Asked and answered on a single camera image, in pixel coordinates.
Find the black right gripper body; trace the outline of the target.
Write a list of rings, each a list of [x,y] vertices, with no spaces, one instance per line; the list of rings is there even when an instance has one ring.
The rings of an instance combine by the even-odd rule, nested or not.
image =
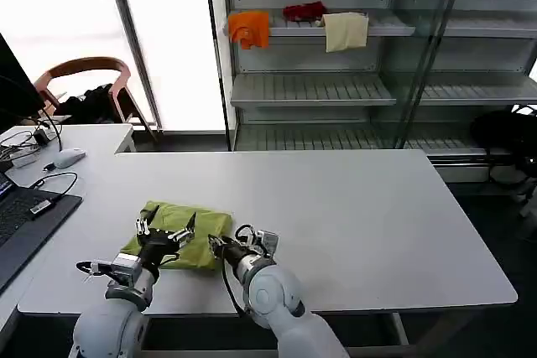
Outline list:
[[[216,248],[216,256],[230,266],[237,266],[248,255],[249,249],[229,236],[223,236],[220,239],[220,245]]]

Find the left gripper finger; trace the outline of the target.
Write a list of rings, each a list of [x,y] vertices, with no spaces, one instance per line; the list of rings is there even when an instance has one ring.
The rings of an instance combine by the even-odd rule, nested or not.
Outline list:
[[[138,236],[147,236],[150,234],[149,226],[156,216],[158,210],[159,205],[156,205],[153,208],[144,208],[140,211],[139,217],[135,222]]]
[[[195,228],[196,213],[190,217],[183,229],[168,235],[168,239],[179,246],[184,246],[195,238]]]

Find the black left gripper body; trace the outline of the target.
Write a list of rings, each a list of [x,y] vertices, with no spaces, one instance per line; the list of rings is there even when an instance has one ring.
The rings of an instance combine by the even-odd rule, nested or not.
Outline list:
[[[148,234],[138,235],[138,257],[144,268],[158,268],[179,259],[179,245],[169,239],[170,231],[150,229]]]

